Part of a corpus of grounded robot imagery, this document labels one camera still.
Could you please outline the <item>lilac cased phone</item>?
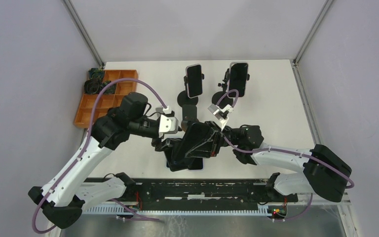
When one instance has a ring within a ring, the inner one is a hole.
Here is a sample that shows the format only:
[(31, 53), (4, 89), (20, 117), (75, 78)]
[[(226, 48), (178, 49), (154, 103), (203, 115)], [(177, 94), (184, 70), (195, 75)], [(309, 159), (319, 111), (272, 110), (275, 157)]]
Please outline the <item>lilac cased phone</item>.
[(202, 170), (204, 168), (204, 161), (202, 158), (195, 158), (194, 161), (189, 165), (188, 170)]

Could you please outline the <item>black rear right stand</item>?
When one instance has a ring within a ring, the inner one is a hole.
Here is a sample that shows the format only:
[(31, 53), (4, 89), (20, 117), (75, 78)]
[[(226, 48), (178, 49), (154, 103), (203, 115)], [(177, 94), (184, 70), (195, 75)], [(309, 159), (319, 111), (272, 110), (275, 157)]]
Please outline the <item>black rear right stand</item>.
[(233, 105), (237, 101), (237, 98), (238, 99), (241, 98), (239, 97), (239, 93), (237, 90), (228, 89), (228, 80), (229, 80), (229, 69), (227, 69), (227, 71), (225, 72), (223, 82), (218, 84), (218, 87), (220, 87), (222, 91), (216, 92), (212, 96), (212, 99), (211, 99), (211, 102), (213, 104), (219, 104), (220, 108), (224, 108), (226, 105)]

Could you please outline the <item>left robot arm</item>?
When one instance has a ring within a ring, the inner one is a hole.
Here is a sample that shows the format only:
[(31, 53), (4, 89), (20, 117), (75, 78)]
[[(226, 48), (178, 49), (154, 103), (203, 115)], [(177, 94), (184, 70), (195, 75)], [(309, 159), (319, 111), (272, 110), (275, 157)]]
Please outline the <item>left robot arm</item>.
[(145, 114), (148, 104), (148, 98), (141, 93), (124, 96), (120, 106), (110, 108), (93, 123), (80, 148), (52, 180), (29, 190), (37, 210), (42, 210), (54, 226), (66, 229), (92, 207), (114, 198), (130, 201), (135, 196), (135, 182), (123, 172), (88, 188), (82, 184), (130, 135), (161, 139), (178, 132), (178, 120), (169, 107), (158, 107), (158, 118), (153, 120)]

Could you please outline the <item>black phone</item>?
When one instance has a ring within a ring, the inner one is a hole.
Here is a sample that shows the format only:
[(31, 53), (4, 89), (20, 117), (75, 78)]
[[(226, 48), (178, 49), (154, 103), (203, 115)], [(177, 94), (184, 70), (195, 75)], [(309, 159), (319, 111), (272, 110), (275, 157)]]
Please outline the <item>black phone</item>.
[(217, 154), (219, 132), (212, 122), (190, 124), (182, 139), (173, 146), (172, 163), (190, 165), (197, 158)]

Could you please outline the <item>green bundle at corner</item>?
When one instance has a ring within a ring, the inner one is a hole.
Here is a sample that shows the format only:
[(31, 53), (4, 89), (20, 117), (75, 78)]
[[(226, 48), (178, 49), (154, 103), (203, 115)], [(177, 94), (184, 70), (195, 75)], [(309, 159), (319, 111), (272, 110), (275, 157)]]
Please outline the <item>green bundle at corner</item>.
[(91, 68), (88, 70), (88, 76), (90, 80), (102, 81), (105, 76), (105, 71), (100, 68)]

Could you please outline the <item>black rear left stand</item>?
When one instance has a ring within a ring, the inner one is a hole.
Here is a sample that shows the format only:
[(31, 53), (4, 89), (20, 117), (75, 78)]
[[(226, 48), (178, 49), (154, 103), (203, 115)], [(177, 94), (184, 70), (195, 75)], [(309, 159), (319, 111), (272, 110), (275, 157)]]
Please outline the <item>black rear left stand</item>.
[(190, 98), (189, 97), (189, 86), (188, 86), (188, 77), (187, 76), (184, 76), (184, 85), (185, 85), (185, 90), (184, 91), (181, 91), (178, 96), (177, 96), (177, 102), (178, 102), (178, 105), (180, 107), (183, 107), (184, 105), (192, 105), (192, 106), (196, 106), (198, 104), (198, 101), (199, 101), (199, 96), (202, 95), (203, 93), (203, 87), (202, 87), (202, 83), (201, 83), (201, 86), (200, 86), (200, 89), (201, 91), (195, 96), (195, 97), (192, 97)]

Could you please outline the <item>white cased rear right phone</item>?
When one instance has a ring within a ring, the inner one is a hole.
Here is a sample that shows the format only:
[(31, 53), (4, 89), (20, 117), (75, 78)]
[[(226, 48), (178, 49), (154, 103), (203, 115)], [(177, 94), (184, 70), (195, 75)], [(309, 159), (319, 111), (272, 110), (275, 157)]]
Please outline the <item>white cased rear right phone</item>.
[(228, 89), (237, 90), (239, 97), (243, 97), (245, 95), (246, 83), (248, 80), (248, 63), (232, 62), (229, 68)]

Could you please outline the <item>orange compartment tray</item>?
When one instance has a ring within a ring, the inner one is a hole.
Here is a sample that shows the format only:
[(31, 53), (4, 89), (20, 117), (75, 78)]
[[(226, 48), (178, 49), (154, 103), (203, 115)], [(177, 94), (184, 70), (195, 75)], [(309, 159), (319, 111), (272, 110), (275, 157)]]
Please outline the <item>orange compartment tray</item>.
[[(138, 79), (136, 70), (105, 70), (104, 77), (101, 78), (102, 86), (109, 82), (122, 78)], [(97, 103), (94, 119), (107, 114), (109, 108), (118, 107), (124, 96), (136, 91), (137, 84), (132, 81), (119, 82), (116, 86), (111, 86)], [(83, 94), (76, 112), (74, 125), (79, 128), (88, 128), (91, 118), (91, 111), (97, 98), (97, 94)]]

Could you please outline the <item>black folding phone stand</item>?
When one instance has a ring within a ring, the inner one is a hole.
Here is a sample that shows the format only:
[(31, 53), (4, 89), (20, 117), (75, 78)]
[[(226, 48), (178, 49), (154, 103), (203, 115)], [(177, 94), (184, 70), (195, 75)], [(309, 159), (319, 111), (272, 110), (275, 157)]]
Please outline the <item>black folding phone stand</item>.
[(176, 138), (177, 142), (174, 144), (172, 151), (164, 153), (166, 159), (169, 160), (170, 170), (172, 172), (186, 170), (195, 158), (186, 158), (185, 153), (181, 152), (182, 140)]

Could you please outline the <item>white cased rear left phone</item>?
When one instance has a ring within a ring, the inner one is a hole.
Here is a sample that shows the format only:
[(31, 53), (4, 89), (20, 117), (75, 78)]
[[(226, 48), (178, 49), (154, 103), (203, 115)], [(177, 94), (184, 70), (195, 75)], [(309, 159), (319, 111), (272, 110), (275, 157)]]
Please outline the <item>white cased rear left phone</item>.
[(200, 64), (188, 66), (186, 68), (187, 94), (189, 98), (194, 98), (202, 94), (203, 73)]

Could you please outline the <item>silver white phone stand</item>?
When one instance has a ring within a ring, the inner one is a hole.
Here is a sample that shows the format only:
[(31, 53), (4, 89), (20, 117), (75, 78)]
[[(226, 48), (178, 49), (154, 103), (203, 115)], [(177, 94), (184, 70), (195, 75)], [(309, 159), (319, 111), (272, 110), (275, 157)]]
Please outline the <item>silver white phone stand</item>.
[(166, 112), (166, 109), (163, 106), (158, 106), (158, 107), (155, 108), (155, 112), (159, 113), (161, 115), (164, 115), (165, 112)]

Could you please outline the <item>brown round base stand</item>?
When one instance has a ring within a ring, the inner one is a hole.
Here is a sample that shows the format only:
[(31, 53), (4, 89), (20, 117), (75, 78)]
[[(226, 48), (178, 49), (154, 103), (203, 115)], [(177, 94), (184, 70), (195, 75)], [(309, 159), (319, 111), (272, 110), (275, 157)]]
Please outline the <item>brown round base stand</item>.
[(197, 118), (197, 106), (185, 104), (182, 106), (181, 129), (186, 131), (189, 123), (192, 122), (199, 122), (199, 119)]

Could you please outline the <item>white cased phone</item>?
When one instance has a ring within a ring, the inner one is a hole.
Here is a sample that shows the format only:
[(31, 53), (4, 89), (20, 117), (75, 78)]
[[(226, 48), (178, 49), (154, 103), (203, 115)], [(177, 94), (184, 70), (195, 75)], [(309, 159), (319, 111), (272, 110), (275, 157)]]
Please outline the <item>white cased phone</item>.
[(200, 64), (188, 66), (186, 68), (187, 94), (189, 98), (194, 98), (202, 94), (203, 73)]
[(248, 63), (232, 62), (229, 68), (228, 89), (237, 90), (239, 97), (243, 97), (245, 95), (246, 83), (248, 80)]

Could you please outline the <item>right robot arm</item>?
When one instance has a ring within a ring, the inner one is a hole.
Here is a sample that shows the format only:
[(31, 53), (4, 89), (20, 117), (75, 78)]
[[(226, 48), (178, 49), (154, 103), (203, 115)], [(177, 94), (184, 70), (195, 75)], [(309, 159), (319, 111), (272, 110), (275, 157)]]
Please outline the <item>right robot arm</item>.
[(183, 128), (185, 158), (215, 157), (221, 148), (230, 147), (242, 164), (274, 166), (289, 174), (274, 173), (265, 195), (271, 201), (297, 193), (313, 193), (340, 202), (345, 190), (352, 189), (352, 169), (330, 148), (316, 144), (312, 149), (292, 149), (265, 143), (258, 125), (226, 126), (214, 122), (188, 122)]

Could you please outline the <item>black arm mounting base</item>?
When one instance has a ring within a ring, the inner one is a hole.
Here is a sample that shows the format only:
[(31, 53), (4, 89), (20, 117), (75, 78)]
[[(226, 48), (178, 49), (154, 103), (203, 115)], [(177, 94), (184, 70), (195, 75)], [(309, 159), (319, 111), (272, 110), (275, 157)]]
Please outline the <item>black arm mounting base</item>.
[(139, 202), (144, 211), (248, 211), (262, 204), (294, 203), (266, 186), (265, 179), (136, 178), (119, 201)]

